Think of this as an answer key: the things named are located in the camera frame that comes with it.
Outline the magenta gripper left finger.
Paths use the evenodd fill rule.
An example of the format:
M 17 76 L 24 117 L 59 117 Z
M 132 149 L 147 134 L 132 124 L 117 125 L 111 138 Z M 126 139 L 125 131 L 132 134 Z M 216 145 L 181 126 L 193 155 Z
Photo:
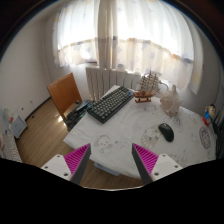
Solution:
M 42 169 L 79 185 L 90 155 L 91 144 L 86 144 L 65 156 L 56 154 L 42 166 Z

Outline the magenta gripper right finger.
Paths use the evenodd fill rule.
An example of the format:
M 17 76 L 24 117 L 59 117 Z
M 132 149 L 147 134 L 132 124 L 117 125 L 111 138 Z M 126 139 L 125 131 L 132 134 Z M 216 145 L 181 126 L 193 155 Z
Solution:
M 150 184 L 182 169 L 167 154 L 157 155 L 154 152 L 132 144 L 132 156 L 144 185 Z

